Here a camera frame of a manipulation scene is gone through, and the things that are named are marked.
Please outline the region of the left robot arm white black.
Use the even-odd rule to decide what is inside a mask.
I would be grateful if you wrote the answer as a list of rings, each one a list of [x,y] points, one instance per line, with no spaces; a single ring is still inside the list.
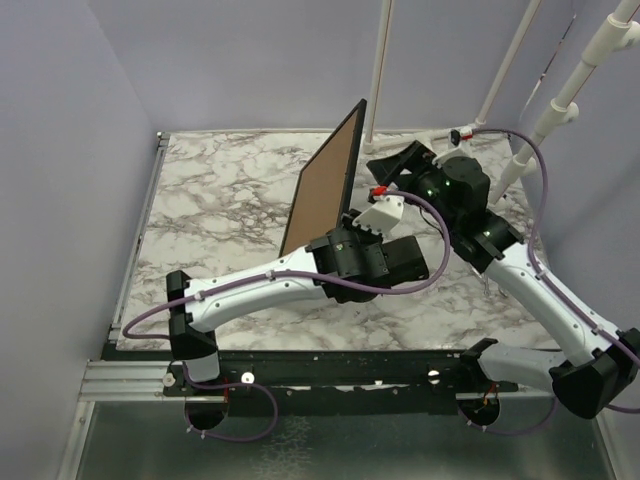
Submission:
[[[219,278],[196,279],[182,270],[166,275],[172,356],[186,363],[186,382],[206,395],[220,385],[215,330],[257,311],[285,303],[333,299],[364,303],[375,289],[426,280],[429,271],[413,236],[384,242],[362,230],[335,228],[263,266]]]

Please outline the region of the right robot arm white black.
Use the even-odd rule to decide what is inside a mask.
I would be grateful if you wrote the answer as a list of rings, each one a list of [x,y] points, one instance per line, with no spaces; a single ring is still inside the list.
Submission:
[[[636,378],[639,332],[620,330],[543,269],[520,232],[487,206],[490,178],[462,153],[440,160],[418,141],[367,164],[376,183],[420,197],[440,215],[455,254],[515,298],[559,351],[483,339],[465,351],[461,383],[481,391],[511,382],[547,391],[574,415],[592,419]]]

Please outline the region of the black picture frame brown backing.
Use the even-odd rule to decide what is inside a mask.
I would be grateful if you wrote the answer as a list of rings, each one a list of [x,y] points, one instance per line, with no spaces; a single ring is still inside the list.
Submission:
[[[367,101],[360,100],[302,167],[279,254],[340,225],[350,209]]]

